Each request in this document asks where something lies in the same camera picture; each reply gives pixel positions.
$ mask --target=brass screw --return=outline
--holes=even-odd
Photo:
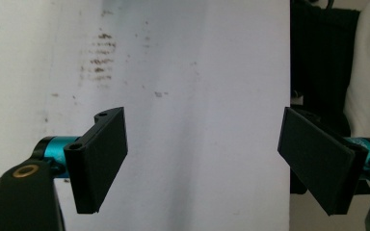
[[[38,170],[39,170],[39,166],[37,165],[28,165],[28,166],[20,167],[13,173],[13,177],[23,178],[23,177],[34,174]]]

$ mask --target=black object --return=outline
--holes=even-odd
[[[304,110],[285,109],[278,152],[328,215],[346,214],[357,184],[370,181],[370,138],[343,139]]]
[[[61,147],[66,166],[45,157],[54,137],[0,178],[0,231],[65,230],[53,178],[68,168],[78,213],[98,212],[127,154],[123,108],[102,112],[80,139]]]
[[[299,177],[290,169],[290,193],[291,194],[304,194],[307,192],[307,188],[300,181]]]
[[[291,4],[291,91],[334,132],[351,135],[343,114],[354,56],[358,11]]]
[[[278,152],[328,215],[346,214],[368,154],[306,111],[286,108]]]
[[[329,0],[329,3],[326,6],[326,9],[332,9],[332,5],[334,5],[334,0]]]
[[[102,112],[95,125],[65,147],[77,213],[98,212],[127,153],[123,108]]]

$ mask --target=screw hole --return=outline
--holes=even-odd
[[[80,147],[82,147],[83,146],[83,144],[82,143],[74,143],[74,144],[72,144],[69,148],[71,149],[71,150],[75,150],[75,149],[79,149]]]
[[[39,166],[37,166],[37,165],[23,166],[23,167],[18,168],[13,173],[13,177],[15,177],[15,178],[27,177],[27,176],[30,176],[30,175],[34,174],[35,172],[37,172],[38,169],[39,169]]]

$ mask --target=black plastic part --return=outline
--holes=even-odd
[[[304,194],[307,188],[300,181],[299,177],[290,169],[290,193],[291,194]]]
[[[45,157],[43,160],[50,165],[50,170],[53,177],[61,175],[66,172],[66,167],[60,163],[57,163],[53,157]]]
[[[332,5],[334,5],[334,0],[329,0],[329,3],[326,6],[326,9],[332,9]]]
[[[28,165],[36,165],[38,170],[25,177],[13,176]],[[4,230],[65,230],[48,163],[28,160],[1,177],[0,231]]]
[[[79,140],[65,146],[77,213],[98,212],[127,154],[123,108],[102,112]]]
[[[345,141],[317,116],[286,108],[278,152],[328,215],[348,212],[367,149]]]
[[[358,194],[370,194],[370,187],[366,180],[358,180],[357,190],[355,195]]]
[[[53,138],[55,137],[45,137],[41,139],[38,144],[36,144],[35,148],[33,149],[32,156],[29,159],[39,161],[43,160],[46,147]]]

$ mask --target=white backdrop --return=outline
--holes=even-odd
[[[0,175],[125,107],[128,156],[67,230],[288,230],[289,3],[0,1]]]

